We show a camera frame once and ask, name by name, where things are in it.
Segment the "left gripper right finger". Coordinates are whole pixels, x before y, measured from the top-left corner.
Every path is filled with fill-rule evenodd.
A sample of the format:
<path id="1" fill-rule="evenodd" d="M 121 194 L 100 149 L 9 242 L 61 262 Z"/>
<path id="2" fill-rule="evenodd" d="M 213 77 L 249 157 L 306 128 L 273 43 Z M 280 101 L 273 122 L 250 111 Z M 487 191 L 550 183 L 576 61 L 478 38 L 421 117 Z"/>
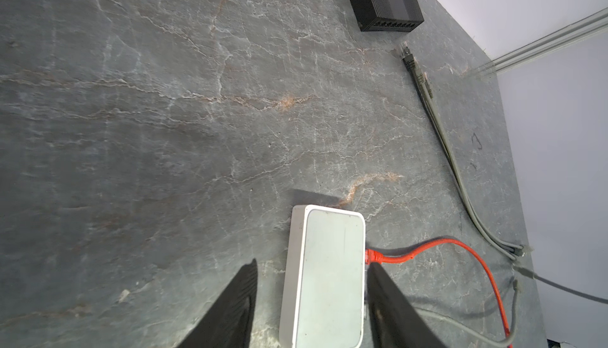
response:
<path id="1" fill-rule="evenodd" d="M 375 347 L 446 347 L 378 263 L 367 269 L 367 304 Z"/>

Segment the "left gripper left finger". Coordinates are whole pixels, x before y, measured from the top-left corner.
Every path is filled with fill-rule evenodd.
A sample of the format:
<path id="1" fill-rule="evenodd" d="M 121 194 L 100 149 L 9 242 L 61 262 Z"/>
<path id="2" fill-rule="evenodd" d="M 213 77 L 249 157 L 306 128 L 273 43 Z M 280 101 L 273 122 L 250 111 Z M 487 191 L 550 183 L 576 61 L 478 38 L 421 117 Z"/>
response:
<path id="1" fill-rule="evenodd" d="M 257 300 L 257 262 L 245 264 L 180 347 L 250 346 Z"/>

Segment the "white network switch box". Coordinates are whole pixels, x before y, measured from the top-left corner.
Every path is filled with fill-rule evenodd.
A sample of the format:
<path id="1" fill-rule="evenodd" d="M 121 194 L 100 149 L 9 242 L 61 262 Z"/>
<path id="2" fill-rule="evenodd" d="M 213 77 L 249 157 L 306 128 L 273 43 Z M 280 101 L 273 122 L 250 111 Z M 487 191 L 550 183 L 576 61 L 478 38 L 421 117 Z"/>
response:
<path id="1" fill-rule="evenodd" d="M 361 345 L 365 240 L 360 213 L 293 207 L 280 313 L 282 347 Z"/>

